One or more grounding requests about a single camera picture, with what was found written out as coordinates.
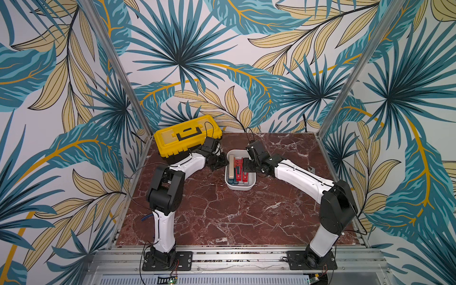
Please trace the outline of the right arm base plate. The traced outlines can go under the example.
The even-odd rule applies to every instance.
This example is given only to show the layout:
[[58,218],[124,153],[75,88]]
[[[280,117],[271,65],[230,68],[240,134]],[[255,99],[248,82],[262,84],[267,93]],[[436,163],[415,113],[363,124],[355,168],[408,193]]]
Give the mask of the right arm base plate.
[[290,270],[336,270],[338,268],[332,251],[323,257],[310,251],[287,251],[286,260]]

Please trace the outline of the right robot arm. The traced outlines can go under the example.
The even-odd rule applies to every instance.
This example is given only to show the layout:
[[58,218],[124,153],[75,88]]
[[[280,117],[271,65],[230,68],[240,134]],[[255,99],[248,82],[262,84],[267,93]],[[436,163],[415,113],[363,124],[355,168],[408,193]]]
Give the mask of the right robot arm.
[[287,182],[319,204],[320,226],[305,251],[309,265],[315,268],[358,214],[350,185],[344,180],[322,178],[279,154],[269,154],[261,141],[250,141],[246,150],[247,172]]

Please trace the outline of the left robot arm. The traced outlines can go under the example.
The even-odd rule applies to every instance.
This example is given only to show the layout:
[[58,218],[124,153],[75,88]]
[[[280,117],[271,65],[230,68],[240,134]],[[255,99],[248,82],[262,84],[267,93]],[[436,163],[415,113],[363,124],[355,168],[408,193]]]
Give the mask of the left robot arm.
[[209,167],[212,171],[228,164],[221,139],[207,137],[202,145],[172,156],[170,165],[159,165],[154,172],[147,201],[154,217],[154,242],[149,261],[171,267],[176,259],[175,212],[179,208],[185,180]]

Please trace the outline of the red clip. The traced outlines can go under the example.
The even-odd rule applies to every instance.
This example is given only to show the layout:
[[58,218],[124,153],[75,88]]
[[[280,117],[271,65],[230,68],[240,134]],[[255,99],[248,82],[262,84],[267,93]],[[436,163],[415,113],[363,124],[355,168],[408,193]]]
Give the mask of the red clip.
[[243,183],[243,159],[235,158],[235,178],[237,183]]
[[249,183],[249,173],[248,172],[243,172],[242,173],[242,182],[244,184],[248,184]]

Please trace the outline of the aluminium frame post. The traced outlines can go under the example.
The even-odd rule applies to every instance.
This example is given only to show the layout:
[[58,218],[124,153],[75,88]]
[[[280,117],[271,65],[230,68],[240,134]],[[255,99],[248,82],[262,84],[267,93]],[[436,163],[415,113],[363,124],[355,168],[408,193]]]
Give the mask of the aluminium frame post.
[[349,64],[353,67],[350,69],[348,79],[344,83],[343,88],[332,104],[331,109],[328,111],[321,128],[317,132],[317,137],[319,139],[324,138],[325,135],[329,133],[330,126],[348,97],[349,91],[352,89],[359,74],[371,59],[377,47],[383,41],[384,36],[387,34],[389,27],[392,25],[404,3],[404,1],[381,1],[379,11],[370,24],[368,32],[353,45],[353,49],[350,51],[359,51],[360,54],[340,62],[340,67],[348,67]]
[[92,28],[94,29],[96,35],[99,37],[100,43],[106,52],[106,56],[108,60],[111,62],[113,69],[118,76],[121,84],[123,85],[123,89],[126,92],[128,99],[130,100],[133,109],[136,111],[137,116],[141,125],[144,127],[146,134],[149,139],[152,139],[153,133],[149,127],[147,118],[143,114],[141,110],[140,102],[135,94],[135,91],[125,73],[125,70],[119,60],[119,56],[117,55],[114,45],[108,35],[108,31],[104,28],[102,23],[101,17],[96,10],[96,7],[93,1],[89,0],[81,0],[80,1],[81,7],[86,13],[89,23],[91,24]]

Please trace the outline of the right aluminium frame post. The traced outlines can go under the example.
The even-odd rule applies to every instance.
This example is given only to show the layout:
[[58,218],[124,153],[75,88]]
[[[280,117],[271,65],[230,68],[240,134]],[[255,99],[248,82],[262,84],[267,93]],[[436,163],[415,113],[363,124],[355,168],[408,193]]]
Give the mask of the right aluminium frame post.
[[324,138],[325,135],[329,133],[330,126],[348,97],[349,91],[352,89],[359,74],[371,59],[377,47],[383,41],[384,36],[387,34],[389,27],[392,25],[404,3],[404,1],[381,1],[379,11],[370,24],[368,32],[353,45],[353,49],[350,51],[359,51],[360,54],[340,62],[340,67],[348,67],[349,64],[353,67],[350,69],[348,79],[344,83],[343,88],[332,104],[331,109],[328,111],[321,128],[317,132],[317,137],[319,139]]

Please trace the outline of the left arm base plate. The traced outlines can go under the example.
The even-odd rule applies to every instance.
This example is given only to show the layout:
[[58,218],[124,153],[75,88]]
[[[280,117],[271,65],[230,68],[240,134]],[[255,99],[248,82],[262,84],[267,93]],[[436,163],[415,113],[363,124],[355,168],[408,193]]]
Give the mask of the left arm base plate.
[[152,249],[144,254],[142,271],[190,271],[192,267],[192,251],[172,251],[163,253]]

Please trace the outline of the yellow black toolbox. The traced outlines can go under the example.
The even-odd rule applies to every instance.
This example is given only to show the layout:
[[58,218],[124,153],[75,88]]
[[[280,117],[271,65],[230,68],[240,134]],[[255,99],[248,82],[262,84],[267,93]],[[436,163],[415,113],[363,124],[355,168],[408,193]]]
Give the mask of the yellow black toolbox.
[[206,137],[220,139],[223,133],[210,115],[192,119],[161,129],[154,139],[161,157],[167,163],[174,163],[204,144]]

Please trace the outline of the white rectangular tray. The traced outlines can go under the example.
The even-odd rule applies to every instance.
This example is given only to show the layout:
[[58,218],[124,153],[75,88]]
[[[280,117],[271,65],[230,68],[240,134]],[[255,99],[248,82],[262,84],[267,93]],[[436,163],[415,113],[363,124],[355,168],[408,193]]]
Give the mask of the white rectangular tray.
[[[228,158],[228,155],[230,155],[230,154],[234,155],[234,158],[238,157],[238,158],[243,159],[245,157],[249,157],[248,152],[246,150],[237,150],[237,149],[231,150],[228,152],[227,158]],[[256,173],[249,173],[249,183],[248,184],[237,183],[236,178],[235,178],[233,180],[233,185],[230,185],[228,183],[228,180],[229,180],[228,170],[229,170],[229,158],[228,158],[228,165],[225,167],[225,174],[224,174],[224,180],[229,189],[234,190],[234,191],[249,191],[256,184],[256,181],[257,181]]]

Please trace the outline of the aluminium front rail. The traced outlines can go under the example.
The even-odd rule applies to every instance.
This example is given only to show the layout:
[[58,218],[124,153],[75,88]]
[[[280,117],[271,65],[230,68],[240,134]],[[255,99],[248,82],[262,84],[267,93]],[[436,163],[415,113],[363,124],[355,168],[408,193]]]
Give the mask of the aluminium front rail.
[[145,271],[141,247],[102,250],[85,268],[84,285],[307,285],[319,275],[324,285],[393,285],[391,267],[380,249],[338,246],[337,267],[291,270],[294,246],[178,247],[190,257],[163,271]]

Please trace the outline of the left aluminium frame post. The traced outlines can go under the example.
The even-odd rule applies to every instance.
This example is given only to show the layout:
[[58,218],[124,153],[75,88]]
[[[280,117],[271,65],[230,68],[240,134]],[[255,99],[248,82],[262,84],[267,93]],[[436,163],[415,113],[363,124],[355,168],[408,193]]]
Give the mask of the left aluminium frame post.
[[147,118],[143,114],[141,110],[140,102],[135,94],[135,91],[125,73],[125,70],[119,60],[119,56],[117,55],[114,45],[108,35],[108,31],[104,28],[102,23],[101,17],[96,10],[96,7],[93,1],[89,0],[81,0],[80,1],[81,7],[86,13],[89,23],[91,24],[92,28],[94,29],[96,35],[99,37],[100,43],[106,52],[106,56],[108,60],[111,62],[113,69],[118,76],[121,84],[123,85],[123,89],[126,92],[128,99],[130,100],[133,109],[136,111],[137,116],[141,125],[144,127],[146,134],[149,139],[152,139],[153,133],[149,127]]

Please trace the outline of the beige wooden block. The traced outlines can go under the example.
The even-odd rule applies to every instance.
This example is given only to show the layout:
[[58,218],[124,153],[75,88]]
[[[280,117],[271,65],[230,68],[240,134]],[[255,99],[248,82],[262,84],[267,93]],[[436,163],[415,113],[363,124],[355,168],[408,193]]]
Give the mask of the beige wooden block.
[[230,154],[228,155],[229,158],[229,179],[234,180],[235,179],[235,158],[234,155]]

